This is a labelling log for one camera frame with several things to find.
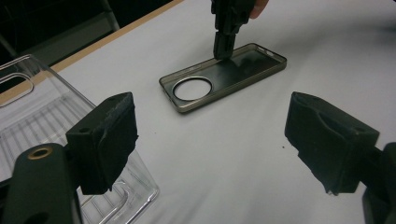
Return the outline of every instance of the table surface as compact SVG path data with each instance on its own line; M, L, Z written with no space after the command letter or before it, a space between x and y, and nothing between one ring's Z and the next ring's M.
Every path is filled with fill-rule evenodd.
M136 223L364 223L365 187L326 194L284 128L301 91L379 130L377 147L396 140L396 3L270 1L235 47L257 43L287 57L287 68L186 115L159 79L213 57L215 17L210 1L172 4L58 67L95 104L134 94L136 148L161 189Z

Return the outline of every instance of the transparent plastic tray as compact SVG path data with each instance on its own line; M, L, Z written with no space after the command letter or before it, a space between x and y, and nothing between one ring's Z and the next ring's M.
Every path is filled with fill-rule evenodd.
M17 157L44 143L66 145L65 133L94 105L31 55L0 66L0 181ZM135 150L112 191L82 195L84 223L132 223L159 189Z

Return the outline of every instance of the white table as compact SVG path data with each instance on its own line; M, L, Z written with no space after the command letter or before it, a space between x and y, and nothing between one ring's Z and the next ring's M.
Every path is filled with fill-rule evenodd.
M288 58L281 73L180 115L158 80L213 57L210 1L185 0L60 72L95 104L134 94L137 150L161 194L136 223L364 223L354 194L325 193L284 136L290 95L316 95L396 140L396 3L270 1L235 47Z

